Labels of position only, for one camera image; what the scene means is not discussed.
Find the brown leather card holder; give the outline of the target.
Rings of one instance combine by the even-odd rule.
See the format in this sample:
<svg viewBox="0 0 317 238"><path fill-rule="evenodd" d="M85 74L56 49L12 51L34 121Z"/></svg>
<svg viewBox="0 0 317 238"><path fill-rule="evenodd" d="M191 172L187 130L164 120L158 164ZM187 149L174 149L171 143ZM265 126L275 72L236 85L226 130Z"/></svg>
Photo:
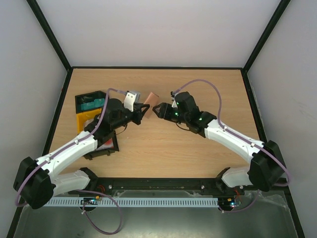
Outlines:
<svg viewBox="0 0 317 238"><path fill-rule="evenodd" d="M148 97L146 98L144 104L149 104L150 107L145 113L144 117L150 118L153 114L153 107L155 107L159 103L159 96L153 92L150 92Z"/></svg>

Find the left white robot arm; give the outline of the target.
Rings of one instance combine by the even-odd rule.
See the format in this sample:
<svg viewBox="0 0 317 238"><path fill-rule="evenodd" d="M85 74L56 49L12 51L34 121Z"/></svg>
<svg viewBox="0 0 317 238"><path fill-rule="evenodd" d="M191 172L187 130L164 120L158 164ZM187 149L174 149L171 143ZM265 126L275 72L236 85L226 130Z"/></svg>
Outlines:
<svg viewBox="0 0 317 238"><path fill-rule="evenodd" d="M110 99L105 102L101 114L96 115L74 139L35 160L30 157L22 160L13 184L17 191L16 206L21 206L19 199L23 198L26 204L38 209L54 196L85 189L94 176L90 170L79 169L68 174L61 172L109 141L119 127L129 122L139 125L149 108L148 104L123 104L119 99Z"/></svg>

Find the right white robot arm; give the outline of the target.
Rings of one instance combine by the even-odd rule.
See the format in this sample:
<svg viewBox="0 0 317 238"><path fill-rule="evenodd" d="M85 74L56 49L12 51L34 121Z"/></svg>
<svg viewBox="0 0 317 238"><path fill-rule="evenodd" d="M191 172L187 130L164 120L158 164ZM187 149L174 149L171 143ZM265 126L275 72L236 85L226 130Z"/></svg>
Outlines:
<svg viewBox="0 0 317 238"><path fill-rule="evenodd" d="M284 174L285 165L277 143L252 139L223 125L215 115L201 111L188 92L176 94L172 104L160 103L153 111L160 119L186 124L192 133L222 144L249 163L247 167L228 168L219 174L216 189L221 194L248 185L269 191Z"/></svg>

